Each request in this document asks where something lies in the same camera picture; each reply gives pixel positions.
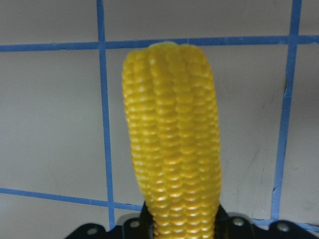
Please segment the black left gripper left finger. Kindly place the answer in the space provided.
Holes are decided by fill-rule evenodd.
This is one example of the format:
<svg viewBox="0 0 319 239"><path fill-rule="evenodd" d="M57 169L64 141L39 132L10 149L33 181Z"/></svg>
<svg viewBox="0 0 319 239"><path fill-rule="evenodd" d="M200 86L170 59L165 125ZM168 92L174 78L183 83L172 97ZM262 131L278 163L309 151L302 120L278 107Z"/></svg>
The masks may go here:
<svg viewBox="0 0 319 239"><path fill-rule="evenodd" d="M153 217L148 211L148 207L146 205L146 202L144 202L140 216L140 235L142 239L154 239L154 226L153 226Z"/></svg>

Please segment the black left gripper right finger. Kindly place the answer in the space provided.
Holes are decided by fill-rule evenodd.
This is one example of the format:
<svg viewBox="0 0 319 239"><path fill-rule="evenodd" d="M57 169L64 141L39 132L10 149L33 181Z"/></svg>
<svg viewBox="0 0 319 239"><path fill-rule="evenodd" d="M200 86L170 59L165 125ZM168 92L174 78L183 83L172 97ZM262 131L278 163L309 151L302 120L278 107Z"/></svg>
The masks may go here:
<svg viewBox="0 0 319 239"><path fill-rule="evenodd" d="M223 239L225 234L226 222L228 220L228 214L220 204L215 216L214 223L214 239Z"/></svg>

